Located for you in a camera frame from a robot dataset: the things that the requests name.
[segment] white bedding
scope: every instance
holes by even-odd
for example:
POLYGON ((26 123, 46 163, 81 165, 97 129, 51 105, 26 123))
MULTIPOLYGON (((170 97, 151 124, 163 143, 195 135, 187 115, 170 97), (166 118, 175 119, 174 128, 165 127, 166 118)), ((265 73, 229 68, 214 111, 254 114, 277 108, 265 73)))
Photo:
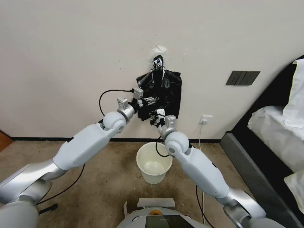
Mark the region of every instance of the white bedding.
POLYGON ((252 114, 248 127, 293 171, 304 170, 304 129, 284 124, 282 107, 267 106, 252 114))

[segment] beige carpet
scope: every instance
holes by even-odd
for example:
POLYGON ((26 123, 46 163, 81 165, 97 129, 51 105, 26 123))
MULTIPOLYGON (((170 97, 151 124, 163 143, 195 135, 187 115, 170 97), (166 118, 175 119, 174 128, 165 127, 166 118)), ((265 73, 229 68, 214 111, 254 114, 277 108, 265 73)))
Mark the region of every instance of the beige carpet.
MULTIPOLYGON (((0 181, 28 163, 52 158, 63 142, 16 141, 0 153, 0 181)), ((55 211, 40 216, 39 228, 116 227, 123 219, 123 204, 136 209, 138 198, 174 198, 175 209, 202 222, 195 195, 195 184, 173 164, 164 180, 157 185, 144 181, 136 165, 136 153, 144 143, 111 142, 85 166, 79 181, 67 192, 46 203, 43 209, 58 203, 55 211)), ((221 170, 231 187, 250 193, 235 167, 217 143, 202 143, 203 152, 221 170)), ((78 177, 81 167, 70 170, 53 181, 46 197, 68 187, 78 177)), ((222 206, 213 198, 205 198, 205 214, 216 227, 234 227, 222 206)))

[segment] white power cord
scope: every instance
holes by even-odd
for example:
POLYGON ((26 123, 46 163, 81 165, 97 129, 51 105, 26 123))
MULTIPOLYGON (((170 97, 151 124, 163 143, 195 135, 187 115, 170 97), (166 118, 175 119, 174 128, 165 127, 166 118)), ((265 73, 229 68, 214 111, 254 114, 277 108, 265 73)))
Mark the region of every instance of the white power cord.
MULTIPOLYGON (((202 128, 203 128, 203 126, 204 126, 204 124, 202 124, 202 126, 200 128, 200 131, 199 131, 199 145, 200 145, 200 136, 202 134, 202 128)), ((204 196, 205 196, 205 194, 204 194, 204 192, 202 192, 202 211, 203 211, 203 213, 204 213, 204 196)), ((206 223, 205 223, 205 217, 204 216, 203 216, 203 224, 206 225, 206 223)))

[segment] black garbage bag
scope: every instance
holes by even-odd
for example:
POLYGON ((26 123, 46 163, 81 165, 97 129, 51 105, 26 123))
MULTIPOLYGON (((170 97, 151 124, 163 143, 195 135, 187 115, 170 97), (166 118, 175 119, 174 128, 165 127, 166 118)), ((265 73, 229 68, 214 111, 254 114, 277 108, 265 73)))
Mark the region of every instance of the black garbage bag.
POLYGON ((144 121, 149 113, 164 109, 166 115, 178 118, 181 104, 181 74, 164 68, 161 55, 153 59, 153 67, 148 74, 136 79, 143 93, 144 106, 138 110, 138 117, 144 121))

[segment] plastic bucket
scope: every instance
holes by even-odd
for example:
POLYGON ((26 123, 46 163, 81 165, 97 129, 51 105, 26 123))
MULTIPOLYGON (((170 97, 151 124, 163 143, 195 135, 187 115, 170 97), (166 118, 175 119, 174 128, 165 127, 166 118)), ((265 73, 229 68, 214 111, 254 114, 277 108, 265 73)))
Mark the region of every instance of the plastic bucket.
MULTIPOLYGON (((137 152, 137 166, 142 172, 142 177, 150 184, 161 182, 166 172, 172 165, 172 157, 161 157, 155 150, 156 142, 143 145, 137 152)), ((164 144, 157 143, 157 150, 161 155, 168 155, 164 144)))

